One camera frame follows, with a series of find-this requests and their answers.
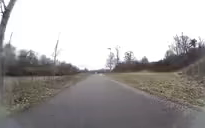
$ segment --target tree line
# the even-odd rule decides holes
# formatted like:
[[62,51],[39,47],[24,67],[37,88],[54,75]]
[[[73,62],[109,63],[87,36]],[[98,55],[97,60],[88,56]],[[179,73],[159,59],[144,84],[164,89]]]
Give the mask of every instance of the tree line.
[[52,60],[46,55],[38,57],[33,50],[22,49],[18,53],[10,43],[3,46],[2,71],[7,76],[50,76],[68,75],[79,72],[79,69],[69,63]]
[[159,61],[149,62],[146,56],[137,60],[132,51],[124,54],[123,61],[117,61],[115,53],[107,58],[107,67],[113,72],[132,72],[150,70],[156,72],[171,72],[195,63],[205,56],[205,40],[190,38],[181,33],[173,37],[165,56]]

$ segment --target cloudy sky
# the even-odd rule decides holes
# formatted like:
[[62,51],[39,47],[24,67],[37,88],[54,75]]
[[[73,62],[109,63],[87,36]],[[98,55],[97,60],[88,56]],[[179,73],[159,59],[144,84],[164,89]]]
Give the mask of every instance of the cloudy sky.
[[104,68],[107,48],[121,57],[161,59],[172,37],[205,39],[205,0],[17,0],[6,31],[17,49],[52,55],[61,32],[59,60]]

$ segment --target bare tree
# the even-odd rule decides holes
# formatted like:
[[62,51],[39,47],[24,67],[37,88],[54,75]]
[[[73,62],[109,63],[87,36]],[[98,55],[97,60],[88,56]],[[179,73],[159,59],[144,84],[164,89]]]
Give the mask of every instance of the bare tree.
[[175,55],[174,52],[171,49],[169,49],[165,53],[165,59],[167,59],[167,58],[169,58],[171,56],[174,56],[174,55]]
[[115,47],[115,50],[116,50],[116,65],[119,63],[120,61],[120,57],[119,57],[119,46],[116,46]]
[[135,59],[134,53],[132,51],[125,52],[124,60],[126,63],[131,63]]
[[199,48],[204,48],[205,47],[205,40],[202,39],[201,37],[198,37],[198,47]]
[[114,66],[115,66],[115,56],[114,56],[113,52],[110,52],[110,54],[107,58],[106,67],[108,67],[109,70],[111,71]]
[[148,64],[149,63],[149,60],[147,59],[146,56],[144,56],[141,61],[140,61],[142,64]]
[[173,50],[176,55],[186,54],[191,47],[190,42],[190,38],[183,33],[181,36],[176,35],[170,49]]
[[55,76],[57,56],[59,54],[59,52],[58,52],[59,38],[60,38],[60,33],[58,34],[58,39],[57,39],[57,42],[55,44],[54,53],[53,53],[53,58],[54,58],[53,76]]
[[0,0],[0,13],[2,14],[0,22],[0,91],[3,92],[3,72],[2,72],[2,50],[3,50],[3,40],[5,36],[6,26],[10,18],[10,14],[13,10],[17,0],[10,0],[8,4],[5,4],[4,0]]

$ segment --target grassy shoulder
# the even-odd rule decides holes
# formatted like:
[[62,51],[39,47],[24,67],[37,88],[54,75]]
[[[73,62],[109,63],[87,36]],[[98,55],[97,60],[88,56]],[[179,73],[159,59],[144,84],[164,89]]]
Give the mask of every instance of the grassy shoulder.
[[107,76],[168,100],[196,106],[204,105],[198,99],[205,96],[205,88],[177,73],[111,73]]
[[78,74],[14,82],[13,86],[6,90],[4,99],[7,108],[12,113],[25,110],[55,96],[62,89],[74,85],[87,76],[87,74]]

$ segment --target paved path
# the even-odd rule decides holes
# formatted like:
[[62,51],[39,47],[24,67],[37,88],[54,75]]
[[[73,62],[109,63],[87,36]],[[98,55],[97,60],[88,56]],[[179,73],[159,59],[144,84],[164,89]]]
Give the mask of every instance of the paved path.
[[205,128],[202,114],[170,106],[92,75],[47,103],[4,120],[0,128]]

